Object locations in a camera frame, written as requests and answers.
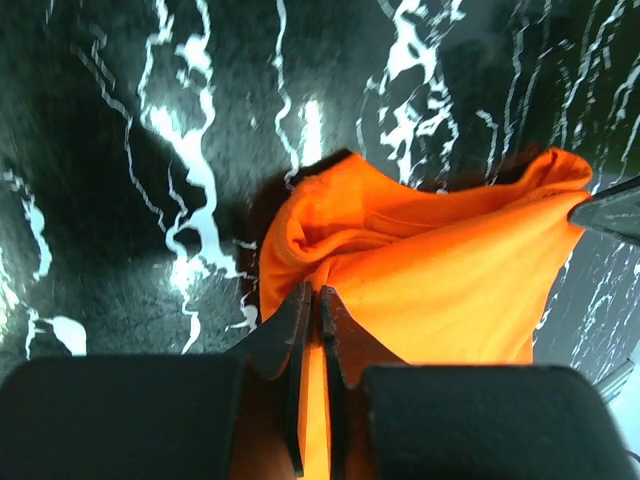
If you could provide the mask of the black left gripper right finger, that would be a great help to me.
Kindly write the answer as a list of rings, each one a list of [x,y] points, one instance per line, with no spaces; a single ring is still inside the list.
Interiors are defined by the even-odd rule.
[[[411,366],[321,292],[334,479],[633,479],[597,390],[564,367]]]

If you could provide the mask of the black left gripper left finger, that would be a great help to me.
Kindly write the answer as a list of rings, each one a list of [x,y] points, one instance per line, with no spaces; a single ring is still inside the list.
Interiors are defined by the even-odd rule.
[[[220,354],[36,359],[1,388],[5,479],[298,479],[311,288]]]

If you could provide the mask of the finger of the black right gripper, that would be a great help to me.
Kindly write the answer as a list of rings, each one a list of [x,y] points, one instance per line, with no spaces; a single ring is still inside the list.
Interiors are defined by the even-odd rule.
[[[613,238],[639,237],[639,183],[623,182],[574,207],[569,222]]]

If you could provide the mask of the orange t shirt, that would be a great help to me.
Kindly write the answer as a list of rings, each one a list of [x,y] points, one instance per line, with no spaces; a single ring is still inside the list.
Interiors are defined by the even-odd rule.
[[[317,168],[261,247],[259,305],[272,320],[294,287],[335,289],[351,317],[410,364],[533,361],[550,290],[582,237],[589,163],[558,148],[522,172],[446,194],[412,189],[351,153]]]

